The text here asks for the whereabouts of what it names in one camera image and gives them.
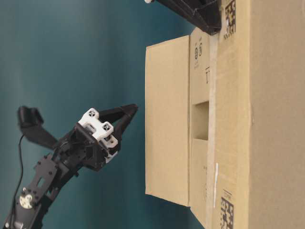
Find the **black robotic arm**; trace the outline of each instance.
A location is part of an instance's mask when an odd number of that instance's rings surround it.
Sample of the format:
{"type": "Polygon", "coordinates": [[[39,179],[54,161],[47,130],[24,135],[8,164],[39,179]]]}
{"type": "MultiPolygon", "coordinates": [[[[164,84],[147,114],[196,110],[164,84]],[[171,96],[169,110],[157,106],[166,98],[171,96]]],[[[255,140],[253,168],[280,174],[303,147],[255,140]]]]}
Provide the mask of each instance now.
{"type": "Polygon", "coordinates": [[[41,229],[42,219],[61,188],[82,167],[99,171],[121,148],[122,134],[137,112],[130,104],[106,111],[89,109],[60,140],[43,129],[36,108],[20,107],[21,132],[31,142],[52,149],[35,166],[35,177],[16,197],[3,229],[41,229]]]}

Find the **cardboard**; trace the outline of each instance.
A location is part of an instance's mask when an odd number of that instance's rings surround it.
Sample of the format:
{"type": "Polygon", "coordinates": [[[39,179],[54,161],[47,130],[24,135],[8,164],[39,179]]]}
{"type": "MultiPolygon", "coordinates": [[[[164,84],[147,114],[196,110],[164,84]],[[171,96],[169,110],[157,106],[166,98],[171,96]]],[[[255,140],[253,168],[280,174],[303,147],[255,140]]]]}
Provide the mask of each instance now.
{"type": "Polygon", "coordinates": [[[206,229],[304,228],[305,1],[221,9],[219,34],[147,48],[146,193],[206,229]]]}

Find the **black object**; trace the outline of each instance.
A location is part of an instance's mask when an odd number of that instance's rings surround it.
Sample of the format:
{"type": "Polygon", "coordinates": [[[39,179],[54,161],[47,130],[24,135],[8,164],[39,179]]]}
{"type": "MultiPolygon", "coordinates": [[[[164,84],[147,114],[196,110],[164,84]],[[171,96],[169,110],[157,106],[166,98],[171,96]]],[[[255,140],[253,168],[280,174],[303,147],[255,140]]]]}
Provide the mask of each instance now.
{"type": "Polygon", "coordinates": [[[107,163],[108,156],[120,150],[122,134],[137,109],[135,104],[131,104],[99,112],[102,123],[116,122],[112,136],[117,139],[117,145],[107,147],[79,123],[57,141],[42,128],[43,119],[36,108],[20,107],[18,120],[24,136],[29,141],[53,149],[54,153],[37,162],[34,179],[16,198],[15,208],[7,217],[3,229],[41,229],[42,219],[61,188],[73,176],[78,176],[82,167],[99,171],[107,163]]]}
{"type": "Polygon", "coordinates": [[[157,0],[202,31],[213,35],[221,29],[218,0],[157,0]]]}

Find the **black cable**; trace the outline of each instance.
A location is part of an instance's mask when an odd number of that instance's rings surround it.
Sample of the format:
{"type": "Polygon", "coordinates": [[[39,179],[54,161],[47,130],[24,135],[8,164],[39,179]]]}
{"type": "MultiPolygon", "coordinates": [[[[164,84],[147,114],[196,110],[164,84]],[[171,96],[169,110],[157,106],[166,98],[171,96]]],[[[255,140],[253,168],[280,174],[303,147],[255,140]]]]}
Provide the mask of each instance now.
{"type": "Polygon", "coordinates": [[[12,227],[12,223],[11,223],[11,220],[13,218],[13,214],[14,214],[14,211],[15,211],[15,201],[16,201],[16,195],[17,195],[17,192],[20,188],[20,184],[21,184],[21,181],[22,181],[22,178],[23,178],[23,162],[22,162],[22,154],[21,154],[21,141],[23,139],[24,135],[21,136],[20,140],[19,140],[19,144],[18,144],[18,150],[19,150],[19,163],[20,163],[20,169],[21,169],[21,172],[20,172],[20,178],[19,178],[19,182],[18,182],[18,185],[17,185],[17,188],[15,190],[15,194],[13,196],[13,201],[12,201],[12,205],[11,205],[11,213],[10,213],[10,228],[13,229],[14,227],[12,227]]]}

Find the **teal wall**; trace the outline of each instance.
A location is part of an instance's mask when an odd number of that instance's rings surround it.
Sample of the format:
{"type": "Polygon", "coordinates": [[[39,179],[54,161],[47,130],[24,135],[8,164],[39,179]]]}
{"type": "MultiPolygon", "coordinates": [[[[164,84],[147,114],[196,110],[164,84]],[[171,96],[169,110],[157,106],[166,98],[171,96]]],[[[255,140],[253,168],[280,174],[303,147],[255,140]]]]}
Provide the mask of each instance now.
{"type": "MultiPolygon", "coordinates": [[[[38,107],[57,138],[90,107],[136,103],[120,154],[99,173],[82,169],[58,196],[44,229],[202,229],[188,208],[144,194],[145,47],[193,26],[143,0],[0,1],[0,221],[19,177],[16,111],[38,107]]],[[[48,150],[22,143],[25,174],[48,150]]]]}

